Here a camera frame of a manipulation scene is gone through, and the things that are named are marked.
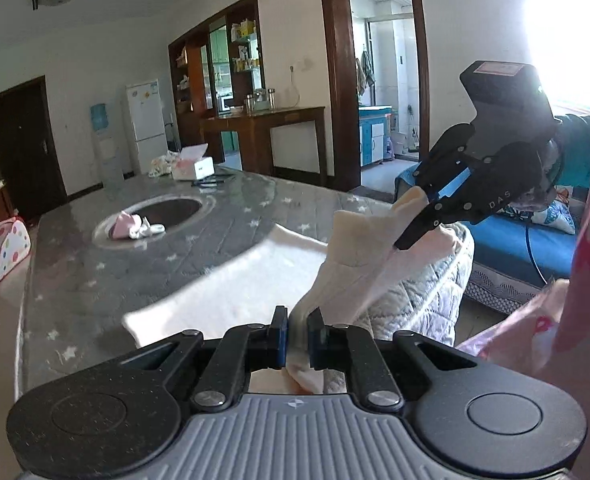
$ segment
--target white box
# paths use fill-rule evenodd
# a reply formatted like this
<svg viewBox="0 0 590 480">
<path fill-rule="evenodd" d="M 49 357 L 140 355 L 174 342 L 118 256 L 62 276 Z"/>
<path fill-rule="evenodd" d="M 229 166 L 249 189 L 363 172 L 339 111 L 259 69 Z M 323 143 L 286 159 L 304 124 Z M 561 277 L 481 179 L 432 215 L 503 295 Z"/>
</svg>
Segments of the white box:
<svg viewBox="0 0 590 480">
<path fill-rule="evenodd" d="M 175 180 L 201 180 L 214 174 L 215 167 L 211 156 L 203 156 L 200 160 L 179 159 L 171 171 Z"/>
</svg>

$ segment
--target metal bolt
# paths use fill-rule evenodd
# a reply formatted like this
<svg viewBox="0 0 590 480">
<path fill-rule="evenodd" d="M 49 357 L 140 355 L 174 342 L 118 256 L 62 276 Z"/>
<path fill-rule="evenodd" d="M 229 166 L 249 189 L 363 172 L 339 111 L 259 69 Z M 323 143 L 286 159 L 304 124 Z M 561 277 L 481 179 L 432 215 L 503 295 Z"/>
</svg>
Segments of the metal bolt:
<svg viewBox="0 0 590 480">
<path fill-rule="evenodd" d="M 195 401 L 195 404 L 199 404 L 204 408 L 214 408 L 215 406 L 221 406 L 226 402 L 226 395 L 214 390 L 206 390 L 195 394 L 193 400 Z"/>
<path fill-rule="evenodd" d="M 379 390 L 377 392 L 371 392 L 366 396 L 366 399 L 373 405 L 373 406 L 395 406 L 398 402 L 400 402 L 399 395 L 395 392 L 391 392 L 389 390 Z"/>
</svg>

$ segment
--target throw pillow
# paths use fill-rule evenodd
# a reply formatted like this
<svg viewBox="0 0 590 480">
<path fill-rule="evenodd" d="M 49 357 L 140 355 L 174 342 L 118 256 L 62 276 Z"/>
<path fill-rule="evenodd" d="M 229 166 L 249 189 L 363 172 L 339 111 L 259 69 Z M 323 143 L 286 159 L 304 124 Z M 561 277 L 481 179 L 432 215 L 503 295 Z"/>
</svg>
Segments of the throw pillow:
<svg viewBox="0 0 590 480">
<path fill-rule="evenodd" d="M 525 222 L 552 227 L 570 235 L 574 235 L 576 230 L 575 222 L 573 222 L 573 217 L 568 211 L 568 208 L 559 200 L 553 200 L 545 211 L 537 213 L 520 211 L 511 206 L 506 206 L 500 209 L 498 214 Z"/>
</svg>

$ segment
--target white refrigerator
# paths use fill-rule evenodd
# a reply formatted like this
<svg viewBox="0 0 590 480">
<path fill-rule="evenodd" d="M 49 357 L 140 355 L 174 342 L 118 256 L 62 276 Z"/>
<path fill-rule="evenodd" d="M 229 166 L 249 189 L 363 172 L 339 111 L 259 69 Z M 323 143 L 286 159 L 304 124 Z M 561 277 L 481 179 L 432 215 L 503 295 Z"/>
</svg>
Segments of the white refrigerator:
<svg viewBox="0 0 590 480">
<path fill-rule="evenodd" d="M 166 131 L 158 81 L 126 87 L 128 148 L 135 174 L 148 173 L 150 162 L 166 155 Z"/>
</svg>

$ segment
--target door frame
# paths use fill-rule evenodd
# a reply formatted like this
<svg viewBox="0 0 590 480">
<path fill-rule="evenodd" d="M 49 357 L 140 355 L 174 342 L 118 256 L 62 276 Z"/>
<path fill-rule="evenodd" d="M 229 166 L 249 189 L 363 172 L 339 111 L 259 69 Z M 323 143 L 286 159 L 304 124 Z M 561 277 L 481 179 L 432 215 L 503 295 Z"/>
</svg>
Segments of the door frame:
<svg viewBox="0 0 590 480">
<path fill-rule="evenodd" d="M 65 204 L 68 202 L 68 195 L 66 194 L 66 187 L 64 186 L 64 179 L 61 176 L 61 168 L 59 167 L 59 158 L 57 157 L 57 150 L 55 149 L 55 141 L 53 139 L 52 126 L 50 124 L 50 113 L 48 111 L 48 95 L 46 94 L 46 76 L 40 76 L 30 81 L 25 81 L 19 85 L 13 86 L 12 88 L 6 89 L 0 92 L 0 99 L 7 96 L 16 90 L 26 88 L 27 86 L 39 85 L 41 91 L 41 102 L 44 105 L 44 116 L 46 117 L 46 145 L 48 146 L 48 156 L 54 159 L 55 168 L 57 170 L 57 190 L 59 190 L 58 202 Z"/>
<path fill-rule="evenodd" d="M 422 0 L 412 0 L 417 65 L 419 75 L 419 142 L 420 160 L 428 155 L 429 79 L 426 26 Z M 361 185 L 359 113 L 355 95 L 355 47 L 350 0 L 322 0 L 326 56 L 331 96 L 331 124 L 333 127 L 333 158 L 335 177 L 333 187 L 349 191 Z"/>
</svg>

